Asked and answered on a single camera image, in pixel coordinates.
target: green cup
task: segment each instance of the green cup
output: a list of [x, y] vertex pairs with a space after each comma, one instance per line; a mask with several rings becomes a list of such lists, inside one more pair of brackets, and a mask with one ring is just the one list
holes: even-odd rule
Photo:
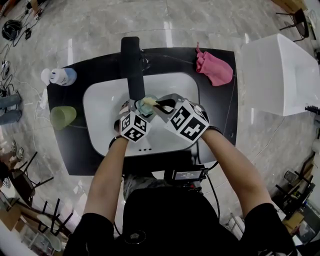
[[56, 106], [50, 112], [50, 121], [54, 129], [62, 130], [76, 119], [77, 111], [72, 106]]

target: sink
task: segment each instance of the sink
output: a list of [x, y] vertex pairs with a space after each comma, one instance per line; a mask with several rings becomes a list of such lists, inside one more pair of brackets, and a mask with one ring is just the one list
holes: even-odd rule
[[[166, 73], [143, 77], [146, 95], [161, 98], [168, 94], [179, 94], [194, 103], [199, 102], [198, 86], [185, 73]], [[83, 107], [88, 132], [93, 148], [105, 156], [109, 143], [116, 136], [114, 122], [121, 106], [129, 99], [126, 78], [95, 83], [83, 96]], [[155, 116], [149, 134], [137, 143], [129, 142], [126, 157], [168, 153], [189, 148], [192, 144], [164, 128], [165, 123]]]

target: marble floor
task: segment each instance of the marble floor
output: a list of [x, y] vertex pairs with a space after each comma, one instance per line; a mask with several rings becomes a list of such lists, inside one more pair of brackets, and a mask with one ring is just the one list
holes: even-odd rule
[[[238, 74], [238, 132], [237, 148], [260, 171], [271, 193], [282, 182], [287, 170], [298, 170], [311, 153], [316, 137], [314, 117], [301, 113], [285, 118], [246, 107], [246, 86], [242, 72], [241, 46], [272, 34], [290, 23], [287, 16], [271, 0], [48, 0], [42, 18], [32, 28], [31, 38], [22, 38], [11, 47], [6, 60], [14, 72], [13, 86], [23, 98], [23, 115], [18, 123], [3, 125], [0, 133], [2, 152], [10, 149], [15, 140], [25, 150], [29, 160], [38, 151], [29, 169], [34, 182], [49, 177], [54, 180], [37, 188], [33, 207], [53, 212], [61, 199], [61, 219], [71, 211], [68, 223], [73, 230], [83, 213], [91, 176], [70, 176], [62, 161], [49, 118], [49, 107], [39, 107], [45, 84], [40, 79], [44, 68], [62, 68], [68, 63], [120, 51], [124, 36], [140, 37], [142, 48], [200, 47], [235, 52]], [[0, 27], [8, 19], [16, 19], [24, 11], [22, 0], [8, 17], [0, 20]], [[32, 26], [32, 16], [27, 23]], [[283, 30], [294, 40], [299, 38], [295, 28]], [[0, 38], [0, 50], [8, 42]], [[306, 39], [298, 43], [313, 54], [315, 43]], [[221, 222], [230, 211], [241, 212], [239, 201], [222, 170], [210, 171], [220, 208]], [[216, 207], [207, 180], [202, 183], [207, 199]], [[116, 223], [121, 230], [124, 199], [120, 193]]]

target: faucet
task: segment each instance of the faucet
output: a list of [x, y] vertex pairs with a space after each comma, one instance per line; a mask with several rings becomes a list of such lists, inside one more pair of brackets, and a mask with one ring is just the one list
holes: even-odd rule
[[128, 36], [121, 40], [120, 74], [122, 78], [127, 78], [130, 100], [142, 100], [146, 93], [140, 39], [137, 36]]

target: pink bag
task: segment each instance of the pink bag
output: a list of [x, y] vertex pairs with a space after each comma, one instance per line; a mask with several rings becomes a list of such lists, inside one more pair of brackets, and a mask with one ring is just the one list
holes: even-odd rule
[[222, 86], [231, 82], [234, 71], [228, 63], [207, 51], [202, 53], [199, 43], [196, 45], [196, 51], [196, 71], [198, 73], [205, 74], [213, 86]]

